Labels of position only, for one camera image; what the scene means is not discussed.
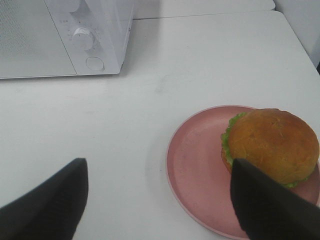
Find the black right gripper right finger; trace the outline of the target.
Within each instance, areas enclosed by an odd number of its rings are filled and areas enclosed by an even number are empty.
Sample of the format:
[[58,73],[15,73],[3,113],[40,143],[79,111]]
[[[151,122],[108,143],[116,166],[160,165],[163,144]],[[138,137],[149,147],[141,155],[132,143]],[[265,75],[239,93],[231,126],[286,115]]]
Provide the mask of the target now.
[[230,198],[251,240],[318,240],[320,209],[245,159],[233,161]]

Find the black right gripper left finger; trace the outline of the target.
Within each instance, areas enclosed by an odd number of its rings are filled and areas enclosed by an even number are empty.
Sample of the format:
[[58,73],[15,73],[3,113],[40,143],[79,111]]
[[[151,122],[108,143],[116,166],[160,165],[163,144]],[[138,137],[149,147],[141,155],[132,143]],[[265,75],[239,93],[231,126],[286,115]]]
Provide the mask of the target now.
[[76,158],[0,209],[2,240],[71,240],[89,194],[88,165]]

